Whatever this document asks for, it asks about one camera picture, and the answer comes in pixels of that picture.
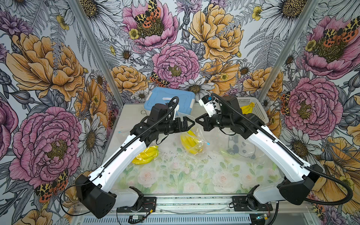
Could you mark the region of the clear zip-top bag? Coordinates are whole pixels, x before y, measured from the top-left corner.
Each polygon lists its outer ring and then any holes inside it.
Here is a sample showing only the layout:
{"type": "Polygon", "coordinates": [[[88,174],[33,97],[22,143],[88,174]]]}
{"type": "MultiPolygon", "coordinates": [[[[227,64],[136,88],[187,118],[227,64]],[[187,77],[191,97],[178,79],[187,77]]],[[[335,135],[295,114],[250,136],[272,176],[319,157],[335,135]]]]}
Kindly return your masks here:
{"type": "Polygon", "coordinates": [[[200,132],[194,129],[195,121],[187,116],[176,117],[174,112],[165,115],[166,112],[155,112],[144,117],[130,130],[117,154],[130,153],[134,164],[146,164],[160,154],[160,143],[157,142],[160,135],[164,134],[166,139],[170,134],[178,133],[187,152],[194,155],[201,153],[206,142],[200,136],[200,132]]]}

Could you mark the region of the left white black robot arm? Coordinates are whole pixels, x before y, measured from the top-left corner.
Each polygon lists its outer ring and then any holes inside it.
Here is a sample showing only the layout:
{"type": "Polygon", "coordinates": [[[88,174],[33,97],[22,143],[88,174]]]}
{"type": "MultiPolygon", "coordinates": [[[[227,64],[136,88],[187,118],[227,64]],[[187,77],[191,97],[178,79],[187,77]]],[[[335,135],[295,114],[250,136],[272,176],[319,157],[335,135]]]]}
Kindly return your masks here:
{"type": "Polygon", "coordinates": [[[195,121],[176,117],[175,103],[156,104],[150,115],[136,124],[119,149],[90,175],[81,175],[75,181],[76,194],[80,203],[96,218],[103,218],[117,208],[139,211],[144,204],[144,194],[135,187],[114,190],[118,177],[129,164],[150,144],[158,140],[160,134],[170,135],[187,132],[195,121]]]}

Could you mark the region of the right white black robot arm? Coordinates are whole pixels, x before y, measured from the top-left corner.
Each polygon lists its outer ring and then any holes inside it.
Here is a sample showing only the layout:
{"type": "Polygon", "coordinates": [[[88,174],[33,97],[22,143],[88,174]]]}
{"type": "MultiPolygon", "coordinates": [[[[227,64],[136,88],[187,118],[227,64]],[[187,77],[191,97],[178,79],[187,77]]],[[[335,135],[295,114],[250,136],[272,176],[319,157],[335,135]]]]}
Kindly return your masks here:
{"type": "Polygon", "coordinates": [[[206,95],[199,100],[199,104],[206,113],[196,118],[196,122],[204,131],[229,128],[261,150],[283,173],[284,178],[280,182],[252,188],[248,196],[253,201],[261,204],[288,201],[294,205],[301,205],[305,201],[319,178],[306,169],[310,163],[293,155],[258,116],[243,114],[236,98],[216,99],[206,95]]]}

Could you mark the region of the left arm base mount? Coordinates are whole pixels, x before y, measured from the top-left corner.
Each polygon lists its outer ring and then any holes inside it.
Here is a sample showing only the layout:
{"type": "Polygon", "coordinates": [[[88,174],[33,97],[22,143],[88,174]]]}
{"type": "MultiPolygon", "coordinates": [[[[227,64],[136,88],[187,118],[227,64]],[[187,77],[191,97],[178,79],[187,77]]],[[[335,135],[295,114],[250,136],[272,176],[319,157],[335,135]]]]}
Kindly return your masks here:
{"type": "Polygon", "coordinates": [[[148,213],[150,211],[155,212],[157,205],[157,198],[151,196],[145,196],[142,199],[138,200],[134,206],[130,207],[120,207],[117,208],[116,212],[118,213],[148,213]]]}

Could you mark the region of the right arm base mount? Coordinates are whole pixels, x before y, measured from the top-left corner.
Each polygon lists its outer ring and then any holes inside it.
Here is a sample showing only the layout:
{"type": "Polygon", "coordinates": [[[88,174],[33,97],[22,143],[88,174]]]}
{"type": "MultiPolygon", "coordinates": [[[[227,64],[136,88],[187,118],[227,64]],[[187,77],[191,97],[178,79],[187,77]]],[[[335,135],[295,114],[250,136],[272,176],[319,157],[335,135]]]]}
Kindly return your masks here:
{"type": "Polygon", "coordinates": [[[232,196],[229,207],[235,212],[270,212],[273,210],[271,203],[260,204],[256,199],[247,196],[232,196]]]}

